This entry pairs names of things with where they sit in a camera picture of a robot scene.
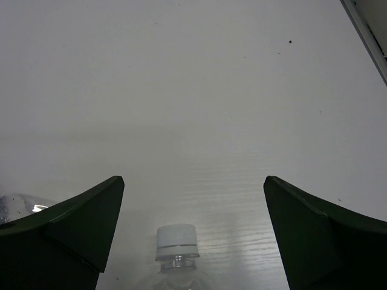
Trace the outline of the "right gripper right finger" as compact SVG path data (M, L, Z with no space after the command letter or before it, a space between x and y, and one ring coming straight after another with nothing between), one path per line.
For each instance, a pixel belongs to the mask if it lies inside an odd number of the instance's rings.
M277 176L265 200L290 289L386 289L386 222Z

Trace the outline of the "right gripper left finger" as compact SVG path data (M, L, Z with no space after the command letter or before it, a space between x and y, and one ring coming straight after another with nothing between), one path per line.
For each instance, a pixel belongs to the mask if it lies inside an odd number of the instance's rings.
M1 224L1 289L95 289L125 183L112 176L40 212Z

